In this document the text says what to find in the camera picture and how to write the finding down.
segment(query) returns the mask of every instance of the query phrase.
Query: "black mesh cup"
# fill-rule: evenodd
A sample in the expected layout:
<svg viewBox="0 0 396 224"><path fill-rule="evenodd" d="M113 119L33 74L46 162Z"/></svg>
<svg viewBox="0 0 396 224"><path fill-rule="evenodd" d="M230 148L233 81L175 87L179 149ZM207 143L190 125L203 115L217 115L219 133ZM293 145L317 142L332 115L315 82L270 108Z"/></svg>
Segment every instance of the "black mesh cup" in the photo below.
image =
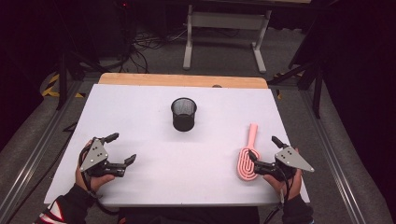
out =
<svg viewBox="0 0 396 224"><path fill-rule="evenodd" d="M194 127L195 111L197 105L192 99L178 98L172 105L174 127L181 132L188 132Z"/></svg>

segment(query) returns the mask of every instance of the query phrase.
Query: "hand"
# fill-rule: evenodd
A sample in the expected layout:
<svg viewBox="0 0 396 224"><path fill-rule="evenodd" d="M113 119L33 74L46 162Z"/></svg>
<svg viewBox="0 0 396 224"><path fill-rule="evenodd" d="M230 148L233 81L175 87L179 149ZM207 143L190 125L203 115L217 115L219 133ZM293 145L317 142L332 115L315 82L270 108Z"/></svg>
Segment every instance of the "hand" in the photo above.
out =
<svg viewBox="0 0 396 224"><path fill-rule="evenodd" d="M292 186L290 188L288 200L290 200L300 194L301 184L303 182L302 174L303 174L303 171L300 169L297 169L294 177L289 179L289 186L291 185L291 183L292 183ZM266 180L274 188L274 190L278 196L280 196L281 189L283 189L283 194L286 195L285 181L279 182L271 175L264 175L262 178L264 178L264 180Z"/></svg>
<svg viewBox="0 0 396 224"><path fill-rule="evenodd" d="M91 140L87 143L85 147L91 144ZM115 179L114 175L103 175L100 177L92 177L91 178L91 189L94 192L97 192L100 187L102 187L105 183L108 183ZM85 190L87 189L87 186L85 186L84 180L82 179L81 171L79 170L79 164L77 164L77 169L76 169L76 184L82 187Z"/></svg>

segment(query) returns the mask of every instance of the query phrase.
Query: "pink handle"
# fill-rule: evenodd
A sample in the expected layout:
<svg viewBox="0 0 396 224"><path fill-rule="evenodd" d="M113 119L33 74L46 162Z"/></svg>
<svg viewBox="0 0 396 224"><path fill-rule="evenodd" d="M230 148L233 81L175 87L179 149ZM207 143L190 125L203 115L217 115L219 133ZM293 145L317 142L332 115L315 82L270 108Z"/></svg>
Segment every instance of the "pink handle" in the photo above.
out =
<svg viewBox="0 0 396 224"><path fill-rule="evenodd" d="M256 140L257 128L258 125L256 123L250 124L250 130L248 131L248 141L247 141L248 148L254 148L254 141Z"/></svg>

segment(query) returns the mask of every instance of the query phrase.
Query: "table leg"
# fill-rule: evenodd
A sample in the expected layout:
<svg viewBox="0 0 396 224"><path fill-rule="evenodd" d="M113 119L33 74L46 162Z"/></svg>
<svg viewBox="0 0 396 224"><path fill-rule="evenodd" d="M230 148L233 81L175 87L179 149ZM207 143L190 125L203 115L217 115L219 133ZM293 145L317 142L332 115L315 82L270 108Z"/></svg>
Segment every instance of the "table leg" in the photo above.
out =
<svg viewBox="0 0 396 224"><path fill-rule="evenodd" d="M265 13L265 17L262 17L262 26L260 27L259 37L257 38L256 42L251 43L251 46L253 47L253 53L256 58L256 63L261 73L265 73L267 71L264 65L264 61L262 59L262 53L260 52L260 48L262 46L262 40L264 39L265 31L267 30L270 17L271 10L267 10Z"/></svg>
<svg viewBox="0 0 396 224"><path fill-rule="evenodd" d="M186 51L184 52L183 69L189 70L191 67L191 55L192 55L192 5L189 5L189 15L187 16L187 44Z"/></svg>

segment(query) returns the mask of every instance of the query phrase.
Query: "wooden table edge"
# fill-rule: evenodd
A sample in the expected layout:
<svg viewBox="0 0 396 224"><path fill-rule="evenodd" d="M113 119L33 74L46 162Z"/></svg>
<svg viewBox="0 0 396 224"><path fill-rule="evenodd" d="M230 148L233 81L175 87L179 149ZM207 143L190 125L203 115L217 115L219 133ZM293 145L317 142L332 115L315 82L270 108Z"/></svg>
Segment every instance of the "wooden table edge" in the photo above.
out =
<svg viewBox="0 0 396 224"><path fill-rule="evenodd" d="M98 84L268 89L262 77L103 73Z"/></svg>

